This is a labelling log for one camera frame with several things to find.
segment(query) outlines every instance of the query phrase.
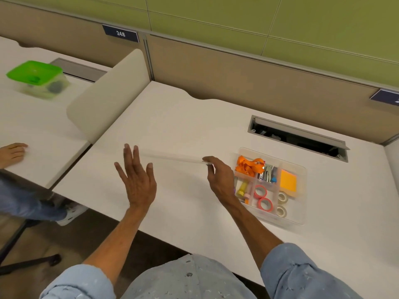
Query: sticky note pad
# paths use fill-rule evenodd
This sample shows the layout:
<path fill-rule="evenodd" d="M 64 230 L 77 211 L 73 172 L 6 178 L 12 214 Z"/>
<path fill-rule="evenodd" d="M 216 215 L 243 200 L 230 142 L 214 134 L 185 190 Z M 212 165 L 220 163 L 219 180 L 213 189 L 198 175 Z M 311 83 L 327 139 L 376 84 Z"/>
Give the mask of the sticky note pad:
<path fill-rule="evenodd" d="M 297 176 L 285 170 L 281 171 L 280 187 L 289 191 L 297 191 Z"/>

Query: dark blue label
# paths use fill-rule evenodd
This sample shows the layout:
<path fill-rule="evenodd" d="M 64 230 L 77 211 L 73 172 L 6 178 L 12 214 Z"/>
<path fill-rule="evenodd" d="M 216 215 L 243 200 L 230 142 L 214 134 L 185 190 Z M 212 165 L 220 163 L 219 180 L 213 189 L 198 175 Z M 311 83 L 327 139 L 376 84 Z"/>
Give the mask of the dark blue label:
<path fill-rule="evenodd" d="M 105 34 L 112 35 L 113 37 L 129 40 L 138 43 L 138 34 L 136 31 L 120 29 L 108 25 L 103 25 Z"/>
<path fill-rule="evenodd" d="M 399 92 L 380 89 L 370 100 L 379 101 L 395 106 L 399 106 Z"/>

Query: forearm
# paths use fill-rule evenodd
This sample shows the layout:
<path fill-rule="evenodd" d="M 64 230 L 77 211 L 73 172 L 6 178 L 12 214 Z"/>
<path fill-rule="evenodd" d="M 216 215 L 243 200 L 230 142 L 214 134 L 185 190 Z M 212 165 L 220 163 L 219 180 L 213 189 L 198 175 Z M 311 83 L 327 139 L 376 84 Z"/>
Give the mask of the forearm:
<path fill-rule="evenodd" d="M 231 203 L 225 207 L 240 229 L 255 263 L 260 269 L 267 254 L 283 242 L 253 216 L 238 199 L 234 198 L 230 201 Z"/>
<path fill-rule="evenodd" d="M 128 209 L 125 216 L 83 264 L 98 267 L 115 285 L 145 210 Z"/>

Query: desk surface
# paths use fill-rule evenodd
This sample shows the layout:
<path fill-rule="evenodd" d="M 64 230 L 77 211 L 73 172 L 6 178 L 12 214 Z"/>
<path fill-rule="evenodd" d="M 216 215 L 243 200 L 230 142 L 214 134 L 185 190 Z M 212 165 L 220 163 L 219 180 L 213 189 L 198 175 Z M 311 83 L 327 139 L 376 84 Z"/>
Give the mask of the desk surface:
<path fill-rule="evenodd" d="M 16 91 L 17 83 L 6 73 L 27 60 L 51 62 L 58 57 L 102 70 L 108 67 L 41 48 L 23 48 L 0 37 L 0 147 L 13 142 L 29 145 L 23 162 L 8 171 L 49 188 L 89 146 L 66 115 L 66 107 L 90 82 L 67 76 L 71 85 L 52 100 Z"/>
<path fill-rule="evenodd" d="M 251 115 L 345 140 L 349 162 L 250 134 Z M 128 201 L 113 162 L 122 161 L 126 142 L 186 156 L 215 155 L 231 165 L 234 153 L 246 147 L 304 166 L 307 223 L 293 230 L 264 225 L 364 298 L 399 292 L 399 198 L 382 146 L 151 82 L 54 191 L 120 220 Z M 262 283 L 238 228 L 209 189 L 206 166 L 196 166 L 167 172 L 154 163 L 157 197 L 140 230 Z"/>

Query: green wall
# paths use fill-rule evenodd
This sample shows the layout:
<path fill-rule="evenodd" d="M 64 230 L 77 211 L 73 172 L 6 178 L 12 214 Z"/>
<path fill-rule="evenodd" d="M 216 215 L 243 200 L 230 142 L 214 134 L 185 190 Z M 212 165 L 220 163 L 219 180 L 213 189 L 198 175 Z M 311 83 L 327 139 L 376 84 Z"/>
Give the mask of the green wall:
<path fill-rule="evenodd" d="M 399 0 L 16 0 L 399 87 Z"/>

